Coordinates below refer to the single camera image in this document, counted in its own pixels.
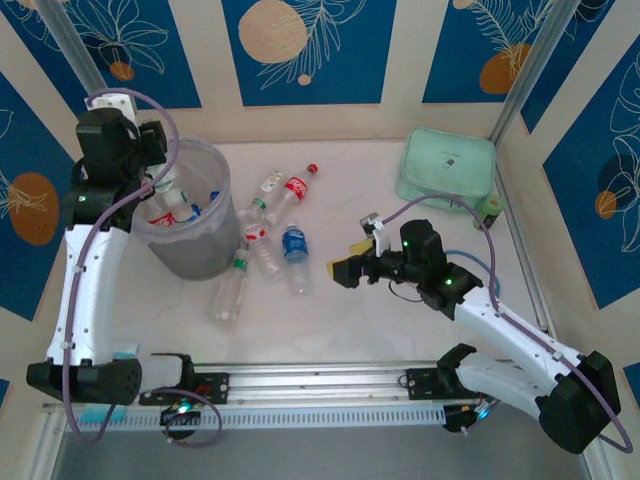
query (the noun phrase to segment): blue cable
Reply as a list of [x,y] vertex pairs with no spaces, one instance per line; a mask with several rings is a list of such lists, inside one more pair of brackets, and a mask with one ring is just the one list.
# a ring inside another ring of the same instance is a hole
[[[444,253],[446,253],[447,255],[460,255],[461,257],[466,257],[469,260],[473,260],[478,265],[480,265],[482,268],[484,268],[485,272],[487,272],[489,275],[491,275],[491,268],[489,268],[489,265],[487,265],[486,263],[484,263],[482,260],[480,260],[478,257],[476,257],[475,255],[473,255],[471,253],[463,252],[462,250],[447,250]],[[498,279],[498,276],[496,275],[496,297],[500,296],[500,290],[501,290],[501,288],[500,288],[500,280]]]

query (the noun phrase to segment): label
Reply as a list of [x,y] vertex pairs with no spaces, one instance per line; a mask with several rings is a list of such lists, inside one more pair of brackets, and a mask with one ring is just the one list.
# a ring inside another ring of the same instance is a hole
[[267,204],[264,203],[261,199],[259,199],[258,197],[254,198],[253,201],[251,203],[255,203],[256,205],[258,205],[262,210],[264,210],[265,208],[267,208]]
[[307,184],[302,181],[302,179],[298,177],[291,177],[289,181],[285,184],[284,188],[288,188],[293,193],[296,194],[298,200],[302,199],[305,196],[309,188]]
[[156,218],[155,220],[149,220],[149,223],[151,225],[158,225],[160,227],[170,227],[171,225],[178,222],[176,222],[176,219],[173,217],[173,213],[169,212],[160,218]]
[[284,253],[286,257],[293,252],[309,253],[307,251],[307,240],[304,237],[304,233],[297,228],[287,230],[282,235],[282,253]]
[[277,170],[272,170],[269,173],[269,176],[267,177],[267,179],[262,183],[262,185],[260,185],[260,190],[262,190],[264,193],[269,193],[271,190],[273,190],[273,187],[275,187],[278,184],[281,178],[282,178],[282,172],[278,172]]
[[254,223],[252,225],[244,227],[244,238],[246,238],[250,242],[266,236],[266,230],[262,228],[262,225],[260,225],[259,223]]
[[236,258],[233,261],[233,265],[231,265],[233,268],[239,268],[240,270],[242,270],[243,272],[247,271],[247,261],[243,260],[242,258]]
[[201,214],[202,211],[200,210],[200,207],[198,207],[195,203],[191,204],[191,216],[189,218],[187,218],[186,220],[182,220],[181,222],[178,223],[187,223],[187,222],[191,222],[193,220],[195,220],[196,218],[198,218]]

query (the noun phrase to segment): metal frame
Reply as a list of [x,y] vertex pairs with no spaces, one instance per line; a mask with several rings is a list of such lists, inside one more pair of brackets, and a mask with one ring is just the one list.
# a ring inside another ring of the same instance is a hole
[[34,0],[34,3],[40,18],[62,50],[64,58],[87,94],[107,88],[107,82],[102,78],[87,47],[60,2],[58,0]]
[[[35,0],[41,17],[52,32],[67,61],[80,79],[87,93],[106,87],[86,47],[57,0]],[[535,45],[508,94],[499,118],[492,129],[490,140],[498,145],[509,126],[519,114],[522,105],[538,80],[567,23],[581,0],[557,2],[543,25]],[[498,164],[497,186],[507,202],[509,189],[504,183]],[[530,292],[531,301],[543,329],[555,336],[548,307],[544,301],[537,276],[528,257],[517,212],[513,206],[506,211],[518,259]],[[406,388],[398,378],[408,368],[432,368],[434,362],[371,363],[371,364],[319,364],[319,365],[200,365],[200,372],[225,371],[231,374],[227,413],[237,411],[264,411],[264,409],[326,409],[326,408],[387,408],[417,406],[410,402]],[[424,407],[456,404],[457,402],[420,402]],[[157,414],[157,407],[134,408],[132,413]],[[40,436],[30,445],[33,462],[25,471],[25,478],[50,478],[62,439],[64,413],[59,405],[45,405],[40,414]],[[131,431],[139,426],[127,425]],[[615,477],[599,442],[594,442],[584,453],[594,478]]]

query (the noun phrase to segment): green bottle label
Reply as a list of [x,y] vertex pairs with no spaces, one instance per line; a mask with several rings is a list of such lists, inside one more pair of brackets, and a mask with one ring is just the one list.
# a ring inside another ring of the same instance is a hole
[[233,266],[233,268],[239,268],[243,272],[247,271],[247,261],[243,260],[242,258],[236,258],[233,261],[233,265],[232,266]]

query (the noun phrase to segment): mint green container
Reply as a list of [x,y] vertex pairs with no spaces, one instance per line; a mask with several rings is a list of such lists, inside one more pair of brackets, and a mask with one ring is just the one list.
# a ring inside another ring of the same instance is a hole
[[[489,140],[416,128],[405,145],[396,193],[405,200],[448,193],[476,207],[493,191],[495,171],[496,149]],[[449,200],[428,199],[420,203],[468,213]]]

